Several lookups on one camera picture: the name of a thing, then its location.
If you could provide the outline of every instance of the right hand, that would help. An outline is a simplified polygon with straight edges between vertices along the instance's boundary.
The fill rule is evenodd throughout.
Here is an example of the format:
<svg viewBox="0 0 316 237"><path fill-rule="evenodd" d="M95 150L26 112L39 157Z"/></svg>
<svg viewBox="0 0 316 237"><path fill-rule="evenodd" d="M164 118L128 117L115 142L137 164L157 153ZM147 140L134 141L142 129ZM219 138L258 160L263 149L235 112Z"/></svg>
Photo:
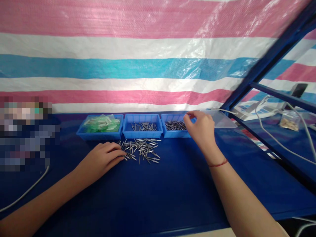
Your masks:
<svg viewBox="0 0 316 237"><path fill-rule="evenodd" d="M197 119L195 123L191 122L193 118ZM194 110L188 112L184 116L183 121L189 134L203 153L211 147L216 147L214 136L215 123L211 115Z"/></svg>

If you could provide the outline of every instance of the transparent plastic lid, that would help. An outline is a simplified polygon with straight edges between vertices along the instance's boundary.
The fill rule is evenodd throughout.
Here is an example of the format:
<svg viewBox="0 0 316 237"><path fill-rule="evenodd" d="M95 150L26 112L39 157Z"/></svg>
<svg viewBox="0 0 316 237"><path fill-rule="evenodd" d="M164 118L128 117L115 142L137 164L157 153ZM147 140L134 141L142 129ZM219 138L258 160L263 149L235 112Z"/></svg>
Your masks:
<svg viewBox="0 0 316 237"><path fill-rule="evenodd" d="M200 110L212 116L215 128L237 128L237 125L219 110Z"/></svg>

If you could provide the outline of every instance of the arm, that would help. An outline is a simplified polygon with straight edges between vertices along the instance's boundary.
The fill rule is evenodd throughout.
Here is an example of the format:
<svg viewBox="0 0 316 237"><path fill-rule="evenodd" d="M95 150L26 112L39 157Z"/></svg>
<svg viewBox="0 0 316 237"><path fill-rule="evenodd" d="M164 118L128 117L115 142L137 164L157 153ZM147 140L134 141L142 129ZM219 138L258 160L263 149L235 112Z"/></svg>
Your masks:
<svg viewBox="0 0 316 237"><path fill-rule="evenodd" d="M68 175L0 221L0 236L33 236L62 205L102 177L126 155L116 143L98 144Z"/></svg>
<svg viewBox="0 0 316 237"><path fill-rule="evenodd" d="M190 118L194 117L197 121L193 124ZM226 161L215 143L214 121L210 115L191 111L184 117L184 122L209 166ZM229 163L209 168L227 219L237 237L285 236L277 222Z"/></svg>

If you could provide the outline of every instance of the small plastic bag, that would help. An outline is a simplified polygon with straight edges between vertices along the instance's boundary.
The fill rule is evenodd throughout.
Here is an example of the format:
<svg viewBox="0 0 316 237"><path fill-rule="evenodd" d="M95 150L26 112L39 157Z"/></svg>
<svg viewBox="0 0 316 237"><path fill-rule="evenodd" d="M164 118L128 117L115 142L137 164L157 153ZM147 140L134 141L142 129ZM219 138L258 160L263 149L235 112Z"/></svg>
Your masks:
<svg viewBox="0 0 316 237"><path fill-rule="evenodd" d="M301 118L296 114L295 111L284 110L279 125L280 127L288 128L298 132L300 129L300 121Z"/></svg>
<svg viewBox="0 0 316 237"><path fill-rule="evenodd" d="M84 123L87 133L96 132L117 132L120 126L120 119L115 119L114 115L100 115L87 120Z"/></svg>

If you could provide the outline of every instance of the white cable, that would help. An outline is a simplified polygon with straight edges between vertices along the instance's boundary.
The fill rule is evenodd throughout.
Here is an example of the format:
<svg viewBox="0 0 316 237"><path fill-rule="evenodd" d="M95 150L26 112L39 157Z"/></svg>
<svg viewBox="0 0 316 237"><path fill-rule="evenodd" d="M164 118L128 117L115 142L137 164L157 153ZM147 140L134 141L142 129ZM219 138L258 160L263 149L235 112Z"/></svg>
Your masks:
<svg viewBox="0 0 316 237"><path fill-rule="evenodd" d="M32 188L34 188L35 185L38 184L38 182L40 182L42 180L42 178L44 178L44 176L47 174L49 170L49 166L47 166L44 174L38 179L38 181L35 182L35 184L33 184L25 193L23 193L23 195L21 197L19 197L16 201L14 201L13 203L11 203L9 206L6 206L2 209L0 209L0 212L3 212L5 210L7 210L8 208L12 207L14 204L16 204L18 201L20 201Z"/></svg>
<svg viewBox="0 0 316 237"><path fill-rule="evenodd" d="M316 221L314 221L314 220L310 220L310 219L306 219L306 218L302 218L302 217L292 217L292 218L302 220L302 221L308 221L308 222L312 222L312 223L316 224Z"/></svg>
<svg viewBox="0 0 316 237"><path fill-rule="evenodd" d="M310 147L312 148L312 152L313 152L313 156L314 156L314 159L316 161L316 151L315 151L315 147L314 147L314 144L313 144L313 140L312 140L312 137L310 136L310 133L309 133L309 130L308 130L308 127L306 125L306 122L305 122L305 119L302 117L302 115L300 115L297 110L295 108L293 108L292 105L290 105L288 102L287 102L287 105L300 117L300 119L303 121L303 124L304 124L304 128L305 128L305 132L307 134L307 137L308 137L308 141L309 141L309 144L310 144Z"/></svg>
<svg viewBox="0 0 316 237"><path fill-rule="evenodd" d="M212 109L212 110L220 110L220 111L225 111L225 112L231 113L231 114L237 114L237 113L235 113L235 112L231 112L231 111L229 111L229 110L223 110L223 109Z"/></svg>
<svg viewBox="0 0 316 237"><path fill-rule="evenodd" d="M302 226L299 228L299 230L297 231L295 237L300 237L302 231L303 231L305 228L307 228L307 227L309 227L309 226L312 226L312 225L316 225L316 223L311 223L311 224L302 225Z"/></svg>
<svg viewBox="0 0 316 237"><path fill-rule="evenodd" d="M260 127L261 127L262 130L265 131L273 140L275 140L276 143L278 143L282 148L284 148L284 149L287 150L288 152L292 153L293 155L296 155L296 156L298 156L299 158L302 158L303 160L306 160L306 161L308 161L308 162L310 162L310 163L316 165L315 162L310 161L309 159L306 159L306 158L304 158L304 157L302 157L302 156L296 154L295 152L292 152L291 150L289 150L289 149L286 148L285 146L283 146L271 133L269 133L269 132L263 127L261 118L260 118L260 116L259 116L258 113L257 113L257 107L258 107L262 102L265 103L266 100L267 100L268 98L271 98L271 97L272 97L272 96L269 96L269 95L267 95L266 97L264 97L264 98L260 101L260 103L258 103L258 105L256 106L256 108L255 108L255 110L254 110L255 113L256 113L256 115L257 115L257 117L258 117L258 119L259 119ZM307 128L307 126L306 126L305 120L304 120L301 116L300 116L300 118L302 119L302 121L303 121L303 123L304 123L304 127L305 127L305 130L306 130L306 133L307 133L307 137L308 137L308 139L309 139L309 142L310 142L310 144L311 144L311 149L312 149L313 154L314 154L315 148L314 148L314 145L313 145L313 141L312 141L312 139L311 139L311 136L310 136L310 134L309 134L308 128Z"/></svg>

